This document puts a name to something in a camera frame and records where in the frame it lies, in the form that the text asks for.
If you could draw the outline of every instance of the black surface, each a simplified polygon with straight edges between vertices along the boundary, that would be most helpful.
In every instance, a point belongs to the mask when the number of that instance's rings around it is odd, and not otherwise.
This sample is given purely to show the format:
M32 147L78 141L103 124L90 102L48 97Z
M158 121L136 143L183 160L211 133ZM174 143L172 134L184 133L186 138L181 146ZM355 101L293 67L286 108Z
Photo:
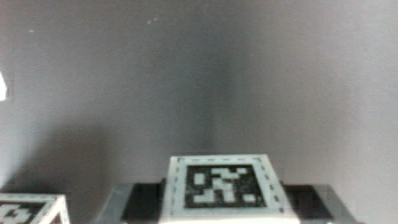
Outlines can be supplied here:
M247 174L240 174L238 179L225 179L220 174L211 174L211 169L224 168L231 173L236 173L238 168L247 169ZM204 174L204 184L193 184L195 174ZM215 190L215 202L197 203L193 197L204 194L206 189L213 189L211 180L220 178L224 182L232 184L232 192L236 201L227 203L222 197L222 190ZM243 195L252 194L255 197L254 202L243 201ZM245 208L245 207L266 207L263 194L257 185L257 178L252 170L252 165L211 165L211 166L188 166L186 172L186 189L184 189L184 208Z
M332 221L332 215L311 185L284 185L289 203L300 220Z
M135 184L122 213L128 223L154 221L160 217L163 183Z
M302 224L334 221L311 185L284 185L286 195ZM163 183L135 184L122 220L128 223L156 223L161 211Z

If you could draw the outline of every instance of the gray wall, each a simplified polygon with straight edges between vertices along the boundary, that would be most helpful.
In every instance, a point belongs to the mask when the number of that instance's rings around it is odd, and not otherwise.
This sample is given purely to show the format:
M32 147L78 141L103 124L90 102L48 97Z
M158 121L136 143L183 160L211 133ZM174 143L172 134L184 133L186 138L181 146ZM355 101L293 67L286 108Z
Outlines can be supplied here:
M112 184L176 154L266 153L398 220L398 3L0 0L1 191L62 192L87 223Z

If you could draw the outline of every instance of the black platform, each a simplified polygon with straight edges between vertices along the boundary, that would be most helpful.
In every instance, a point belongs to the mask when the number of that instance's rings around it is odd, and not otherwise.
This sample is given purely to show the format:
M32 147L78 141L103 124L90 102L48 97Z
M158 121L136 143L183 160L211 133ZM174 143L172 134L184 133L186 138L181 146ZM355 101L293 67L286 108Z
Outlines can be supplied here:
M357 224L327 185L284 185L284 190L302 224ZM161 183L117 185L97 223L156 224L161 195Z

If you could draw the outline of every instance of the black square pattern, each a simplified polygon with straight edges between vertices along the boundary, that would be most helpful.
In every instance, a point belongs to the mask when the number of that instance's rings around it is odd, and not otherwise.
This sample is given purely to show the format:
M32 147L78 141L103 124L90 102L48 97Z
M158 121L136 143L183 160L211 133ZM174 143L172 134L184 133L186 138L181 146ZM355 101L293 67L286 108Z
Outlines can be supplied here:
M186 167L184 208L266 207L252 165Z

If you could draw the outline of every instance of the white cube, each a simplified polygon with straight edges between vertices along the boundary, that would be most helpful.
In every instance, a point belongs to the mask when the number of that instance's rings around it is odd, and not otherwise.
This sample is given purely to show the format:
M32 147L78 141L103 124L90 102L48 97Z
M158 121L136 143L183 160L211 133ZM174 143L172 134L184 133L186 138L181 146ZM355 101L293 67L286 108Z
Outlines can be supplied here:
M0 224L69 224L64 195L0 194Z
M170 158L160 224L298 224L266 155Z

